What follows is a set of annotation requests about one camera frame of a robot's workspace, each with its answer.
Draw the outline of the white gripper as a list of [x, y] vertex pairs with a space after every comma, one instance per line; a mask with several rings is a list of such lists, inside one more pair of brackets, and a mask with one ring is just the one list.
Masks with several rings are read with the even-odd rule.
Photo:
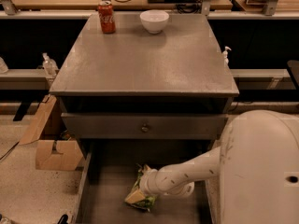
[[[194, 183], [189, 180], [187, 174], [181, 171], [166, 168], [151, 169], [142, 177], [141, 188], [150, 195], [187, 198], [194, 191]], [[144, 199], [144, 193], [140, 189], [136, 189], [128, 194], [125, 202], [133, 204]]]

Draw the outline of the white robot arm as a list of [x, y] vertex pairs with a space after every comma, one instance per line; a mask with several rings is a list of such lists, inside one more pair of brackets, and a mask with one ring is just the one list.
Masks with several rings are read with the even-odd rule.
[[188, 197], [220, 179], [221, 224], [299, 224], [299, 118], [268, 110], [235, 117], [221, 145], [159, 170], [147, 165], [125, 202], [151, 209], [160, 195]]

